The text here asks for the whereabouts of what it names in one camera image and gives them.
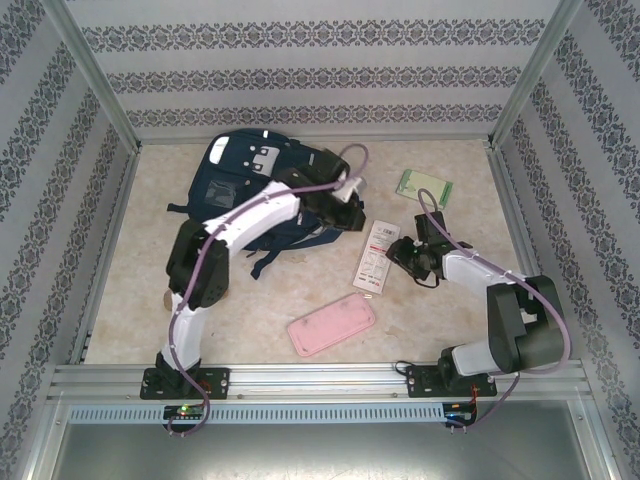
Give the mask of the white packaged ruler set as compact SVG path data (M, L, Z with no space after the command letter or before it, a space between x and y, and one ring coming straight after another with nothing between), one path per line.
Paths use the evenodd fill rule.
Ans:
M379 295L382 293L391 261L386 253L399 239L400 227L375 220L365 243L352 285Z

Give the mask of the green notebook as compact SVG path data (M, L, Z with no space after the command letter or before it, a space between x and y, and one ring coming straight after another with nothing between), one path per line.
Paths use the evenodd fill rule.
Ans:
M428 190L437 201L438 208L444 209L452 193L453 183L416 170L406 169L396 187L396 193L412 200L418 200L420 189Z

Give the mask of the navy blue backpack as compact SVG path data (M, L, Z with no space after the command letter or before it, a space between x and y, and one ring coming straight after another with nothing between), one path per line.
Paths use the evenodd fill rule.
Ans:
M219 217L262 191L281 170L313 159L321 150L282 134L260 129L239 129L216 136L208 146L187 194L187 203L167 205L169 212L186 214L203 223ZM302 208L287 220L250 242L245 249L263 251L251 271L257 279L262 270L287 250L334 242L342 233L324 226Z

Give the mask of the pink pencil case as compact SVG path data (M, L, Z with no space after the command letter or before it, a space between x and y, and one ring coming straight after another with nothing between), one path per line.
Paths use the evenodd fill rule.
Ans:
M310 357L375 324L375 314L360 293L344 296L299 319L287 332L301 357Z

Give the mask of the grey metal panel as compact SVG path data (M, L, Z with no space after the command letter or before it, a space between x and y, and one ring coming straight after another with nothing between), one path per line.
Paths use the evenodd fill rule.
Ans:
M67 426L52 480L610 480L581 402L513 401L467 432L438 423Z

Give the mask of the aluminium cross rail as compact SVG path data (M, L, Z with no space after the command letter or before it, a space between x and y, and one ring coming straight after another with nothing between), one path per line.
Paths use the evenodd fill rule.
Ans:
M142 138L140 144L146 145L182 145L182 144L204 144L208 145L216 133L199 137L158 137ZM303 143L320 144L323 142L382 142L382 141L467 141L481 140L490 142L489 134L481 133L409 133L409 134L314 134L314 135L293 135L293 138Z

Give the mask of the aluminium side rail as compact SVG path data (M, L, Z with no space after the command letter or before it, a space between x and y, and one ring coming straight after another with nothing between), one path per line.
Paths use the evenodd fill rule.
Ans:
M489 346L497 349L506 373L549 374L564 366L571 352L554 282L541 274L533 246L501 153L488 150L489 165L505 214L521 277L489 288Z
M81 364L86 357L87 345L90 343L94 324L99 312L102 295L116 250L142 149L142 144L139 143L136 150L129 156L127 164L120 176L118 189L108 218L108 229L104 232L100 244L101 249L97 256L91 277L90 289L83 303L81 317L72 338L71 349L65 361L66 364Z

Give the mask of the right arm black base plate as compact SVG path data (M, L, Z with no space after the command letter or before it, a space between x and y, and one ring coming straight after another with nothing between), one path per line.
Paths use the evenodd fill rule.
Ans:
M443 374L437 366L411 365L406 369L406 384L410 398L495 397L497 388L488 374L460 376Z

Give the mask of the aluminium mounting rail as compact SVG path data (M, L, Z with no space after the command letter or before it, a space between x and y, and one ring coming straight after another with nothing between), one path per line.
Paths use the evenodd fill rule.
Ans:
M412 400L392 363L229 365L229 403ZM48 401L139 403L143 365L71 365L54 369ZM572 400L592 395L579 361L548 375L522 373L512 400Z

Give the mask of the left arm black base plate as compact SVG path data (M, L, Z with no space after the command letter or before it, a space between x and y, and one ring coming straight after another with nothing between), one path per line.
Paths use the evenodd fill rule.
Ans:
M225 400L230 383L227 368L189 370L191 378L212 400ZM142 400L202 400L202 393L178 371L163 372L152 367L144 370L139 396Z

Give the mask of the aluminium frame post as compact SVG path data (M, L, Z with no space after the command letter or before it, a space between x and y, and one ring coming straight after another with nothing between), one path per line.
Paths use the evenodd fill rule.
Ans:
M66 0L39 1L120 138L131 151L138 152L141 141L136 135L125 110L119 102L107 75L92 52L81 28L74 20Z
M583 0L558 1L538 44L488 136L487 145L490 149L504 143L582 3Z

